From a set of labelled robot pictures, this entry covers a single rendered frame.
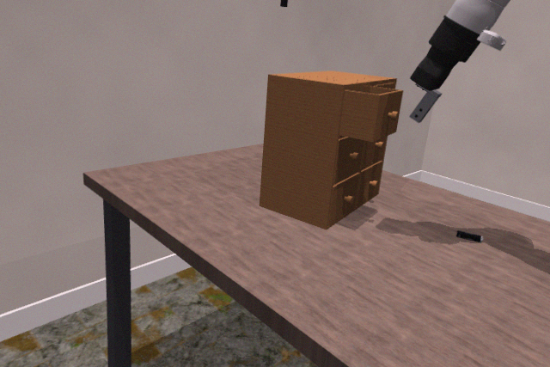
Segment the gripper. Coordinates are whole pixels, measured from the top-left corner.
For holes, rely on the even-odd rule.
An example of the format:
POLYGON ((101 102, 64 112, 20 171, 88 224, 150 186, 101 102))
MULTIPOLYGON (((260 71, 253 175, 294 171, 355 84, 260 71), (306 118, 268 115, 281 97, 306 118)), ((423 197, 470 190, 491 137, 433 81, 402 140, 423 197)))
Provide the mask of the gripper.
POLYGON ((467 62, 480 42, 502 50, 506 39, 490 29, 503 10, 492 0, 455 1, 429 40, 431 48, 426 57, 410 76, 417 87, 426 91, 410 118, 418 123, 423 120, 442 95, 437 89, 459 61, 467 62))

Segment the small brown wooden chest of drawers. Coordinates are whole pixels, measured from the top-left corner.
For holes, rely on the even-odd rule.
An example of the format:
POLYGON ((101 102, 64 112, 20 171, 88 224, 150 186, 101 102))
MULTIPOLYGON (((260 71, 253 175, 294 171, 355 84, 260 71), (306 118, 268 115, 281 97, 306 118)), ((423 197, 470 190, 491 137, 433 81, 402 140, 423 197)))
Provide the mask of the small brown wooden chest of drawers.
POLYGON ((260 183, 260 206, 329 229, 357 208, 361 171, 333 182, 345 88, 394 83, 397 78, 361 75, 359 80, 327 71, 269 74, 260 183), (389 79, 389 80, 384 80, 389 79), (375 81, 375 82, 369 82, 375 81), (333 185, 358 173, 355 209, 328 226, 333 185))

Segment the brown wooden drawer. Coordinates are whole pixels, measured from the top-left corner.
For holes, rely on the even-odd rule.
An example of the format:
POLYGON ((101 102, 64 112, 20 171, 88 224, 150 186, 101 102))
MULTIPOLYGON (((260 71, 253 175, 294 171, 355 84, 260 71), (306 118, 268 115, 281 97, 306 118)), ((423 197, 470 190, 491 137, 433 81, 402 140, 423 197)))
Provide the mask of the brown wooden drawer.
POLYGON ((339 138, 333 182, 361 168, 364 140, 339 138))
POLYGON ((388 88, 388 89, 394 89, 394 83, 375 83, 375 87, 381 87, 381 88, 388 88), (381 85, 378 85, 381 84, 381 85))
POLYGON ((375 142, 395 133, 403 95, 403 90, 397 90, 365 85, 345 88, 339 135, 375 142))
POLYGON ((382 161, 370 165, 361 171, 357 207, 378 193, 378 182, 380 182, 381 171, 382 161))
POLYGON ((359 175, 355 173, 333 185, 328 226, 355 209, 359 175))
POLYGON ((365 141, 362 168, 383 157, 386 137, 375 142, 365 141), (384 147, 384 148, 383 148, 384 147))

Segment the black battery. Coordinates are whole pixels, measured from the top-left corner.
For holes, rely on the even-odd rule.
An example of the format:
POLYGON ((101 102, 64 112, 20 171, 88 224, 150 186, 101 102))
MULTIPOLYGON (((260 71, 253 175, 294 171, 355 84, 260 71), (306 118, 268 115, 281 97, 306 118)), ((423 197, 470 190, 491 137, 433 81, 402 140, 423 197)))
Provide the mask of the black battery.
POLYGON ((463 231, 460 231, 460 230, 457 230, 456 237, 460 237, 460 238, 467 239, 467 240, 470 240, 470 241, 475 241, 475 242, 482 242, 483 241, 483 236, 481 236, 481 235, 475 235, 475 234, 463 232, 463 231))

